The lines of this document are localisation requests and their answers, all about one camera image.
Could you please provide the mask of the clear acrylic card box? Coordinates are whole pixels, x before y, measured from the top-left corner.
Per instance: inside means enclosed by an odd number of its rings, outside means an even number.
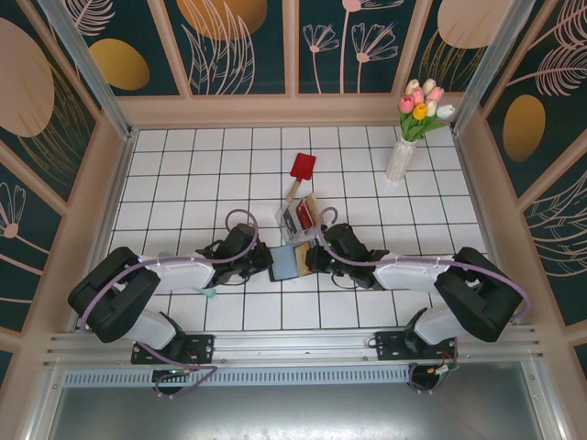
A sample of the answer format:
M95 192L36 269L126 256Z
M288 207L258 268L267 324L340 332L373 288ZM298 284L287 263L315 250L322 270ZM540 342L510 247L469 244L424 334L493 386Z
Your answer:
M288 231L286 230L283 222L282 222L282 210L285 206L291 206L291 207L296 207L297 204L301 201L301 200L305 200L305 197L301 198L301 199L294 199L292 202L290 203L286 203L284 205L282 205L279 210L277 211L277 214L275 216L275 220L276 223L278 225L278 227L280 228L281 234L282 234L282 238L283 238L283 243L284 244L294 244L294 243L301 243L304 242L308 239L313 239L316 237L316 230L318 227L318 224L308 230L301 230L298 234L294 235L294 236L290 236L288 234Z

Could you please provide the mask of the red chip card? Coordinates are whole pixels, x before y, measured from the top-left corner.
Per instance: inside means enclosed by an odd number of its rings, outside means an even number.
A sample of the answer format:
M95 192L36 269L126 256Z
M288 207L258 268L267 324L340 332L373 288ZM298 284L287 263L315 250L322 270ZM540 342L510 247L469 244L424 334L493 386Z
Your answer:
M308 230L315 226L314 217L304 200L297 204L295 213L303 230Z

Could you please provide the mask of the black printed card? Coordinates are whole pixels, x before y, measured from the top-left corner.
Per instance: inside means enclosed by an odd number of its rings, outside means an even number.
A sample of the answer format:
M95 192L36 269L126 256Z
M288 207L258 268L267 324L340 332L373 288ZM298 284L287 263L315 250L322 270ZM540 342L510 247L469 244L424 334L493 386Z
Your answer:
M302 225L299 221L299 218L294 207L285 206L283 208L282 222L290 236L294 236L302 230Z

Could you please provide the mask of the teal plastic item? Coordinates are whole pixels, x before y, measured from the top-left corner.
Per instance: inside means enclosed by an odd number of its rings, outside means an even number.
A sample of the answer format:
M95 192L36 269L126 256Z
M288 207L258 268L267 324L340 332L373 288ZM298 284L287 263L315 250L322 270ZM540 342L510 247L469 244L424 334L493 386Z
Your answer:
M213 269L203 263L176 262L155 268L161 279L156 293L201 293L207 298L216 295L216 288L209 287Z

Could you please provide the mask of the red spatula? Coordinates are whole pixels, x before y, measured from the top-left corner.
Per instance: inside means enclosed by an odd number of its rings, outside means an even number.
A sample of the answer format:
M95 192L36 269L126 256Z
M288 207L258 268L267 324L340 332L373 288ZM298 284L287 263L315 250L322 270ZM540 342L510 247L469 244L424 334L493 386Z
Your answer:
M312 179L315 164L316 156L304 153L296 155L290 171L290 176L294 178L293 185L285 197L287 203L294 199L302 182Z

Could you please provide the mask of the white ribbed ceramic vase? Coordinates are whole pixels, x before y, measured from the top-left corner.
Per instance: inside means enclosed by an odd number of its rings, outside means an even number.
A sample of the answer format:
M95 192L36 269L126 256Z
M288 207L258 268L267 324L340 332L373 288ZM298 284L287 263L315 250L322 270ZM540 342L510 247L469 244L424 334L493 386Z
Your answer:
M415 141L400 138L394 145L385 176L391 182L399 182L405 175L416 150Z

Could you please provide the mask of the green tulip stems bunch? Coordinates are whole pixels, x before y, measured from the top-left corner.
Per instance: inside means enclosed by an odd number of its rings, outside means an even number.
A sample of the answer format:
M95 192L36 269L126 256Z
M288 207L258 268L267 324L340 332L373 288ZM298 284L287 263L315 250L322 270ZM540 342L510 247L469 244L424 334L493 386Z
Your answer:
M445 126L446 124L436 116L425 117L422 120L417 120L412 114L400 114L400 128L402 129L402 137L408 142L423 140L426 133Z

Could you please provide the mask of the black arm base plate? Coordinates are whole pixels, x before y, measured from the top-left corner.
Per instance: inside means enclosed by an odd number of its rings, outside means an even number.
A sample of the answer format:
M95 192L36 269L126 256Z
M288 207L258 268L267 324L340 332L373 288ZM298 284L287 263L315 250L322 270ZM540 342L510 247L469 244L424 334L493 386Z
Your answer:
M450 338L430 345L413 332L381 331L374 334L375 350L379 360L440 361L457 358L456 339Z
M204 365L211 364L214 354L215 337L213 335L177 335L165 348L156 353L175 363ZM143 346L135 343L132 348L130 362L133 365L164 364L154 357Z

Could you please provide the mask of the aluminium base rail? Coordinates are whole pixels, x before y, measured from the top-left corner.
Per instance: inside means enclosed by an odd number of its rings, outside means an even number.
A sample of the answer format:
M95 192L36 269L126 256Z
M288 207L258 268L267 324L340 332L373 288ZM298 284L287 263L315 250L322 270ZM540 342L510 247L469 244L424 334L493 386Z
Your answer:
M368 346L373 329L300 331L221 331L215 333L213 363L219 367L315 367L374 365ZM539 360L544 350L530 325L508 326L494 343L470 335L457 338L460 363ZM53 335L42 359L46 369L130 367L133 343L104 344L87 333Z

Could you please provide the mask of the aluminium frame post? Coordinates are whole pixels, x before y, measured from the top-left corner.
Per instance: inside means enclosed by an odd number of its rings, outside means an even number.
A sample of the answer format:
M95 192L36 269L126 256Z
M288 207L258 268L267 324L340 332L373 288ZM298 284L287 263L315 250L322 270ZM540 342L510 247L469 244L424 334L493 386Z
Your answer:
M73 66L89 86L92 96L105 111L116 132L126 139L130 125L116 97L91 54L85 37L98 37L114 18L113 0L36 0L56 42L60 42L72 58Z
M533 25L537 14L550 2L551 0L512 0L507 7L450 123L451 133L455 137L461 135L470 122L492 81L500 78L501 69L507 65L506 59L515 53L514 46L519 36L526 37L529 34L529 29L524 31L524 28Z

